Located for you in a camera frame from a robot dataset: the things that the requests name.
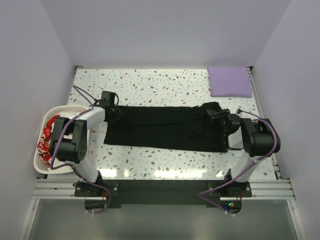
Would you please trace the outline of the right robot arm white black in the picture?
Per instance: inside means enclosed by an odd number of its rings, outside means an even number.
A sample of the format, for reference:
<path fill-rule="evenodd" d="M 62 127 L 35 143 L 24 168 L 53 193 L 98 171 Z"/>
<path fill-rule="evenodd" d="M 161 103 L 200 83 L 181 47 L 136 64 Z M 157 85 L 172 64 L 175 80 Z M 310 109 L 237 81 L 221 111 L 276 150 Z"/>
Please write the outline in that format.
<path fill-rule="evenodd" d="M 237 163 L 228 170 L 222 181 L 209 182 L 210 198 L 251 197 L 250 177 L 258 165 L 279 152 L 281 140 L 271 121 L 238 109 L 207 110 L 213 126 L 222 130 L 223 143 L 229 150 L 243 150 Z"/>

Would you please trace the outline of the black t shirt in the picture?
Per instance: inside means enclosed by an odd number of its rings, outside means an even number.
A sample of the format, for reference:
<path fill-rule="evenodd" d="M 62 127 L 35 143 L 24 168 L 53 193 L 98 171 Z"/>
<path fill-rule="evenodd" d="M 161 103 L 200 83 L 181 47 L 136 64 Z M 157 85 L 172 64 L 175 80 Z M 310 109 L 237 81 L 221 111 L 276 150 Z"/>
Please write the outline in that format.
<path fill-rule="evenodd" d="M 217 102 L 200 106 L 120 106 L 124 116 L 106 129 L 104 144 L 225 153 L 223 131 L 207 111 L 220 111 Z"/>

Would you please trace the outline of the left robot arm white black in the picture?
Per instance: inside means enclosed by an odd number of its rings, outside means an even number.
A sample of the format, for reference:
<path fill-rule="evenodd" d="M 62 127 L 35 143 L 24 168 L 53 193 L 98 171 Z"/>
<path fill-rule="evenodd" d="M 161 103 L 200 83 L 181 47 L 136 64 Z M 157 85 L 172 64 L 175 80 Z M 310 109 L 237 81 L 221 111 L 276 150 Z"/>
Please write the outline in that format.
<path fill-rule="evenodd" d="M 112 194 L 104 186 L 101 173 L 86 157 L 88 151 L 88 130 L 95 125 L 118 122 L 124 113 L 119 108 L 119 96 L 115 92 L 103 91 L 100 99 L 94 99 L 89 109 L 72 118 L 58 117 L 51 133 L 49 154 L 50 169 L 70 167 L 79 177 L 75 187 L 90 196 L 105 197 Z"/>

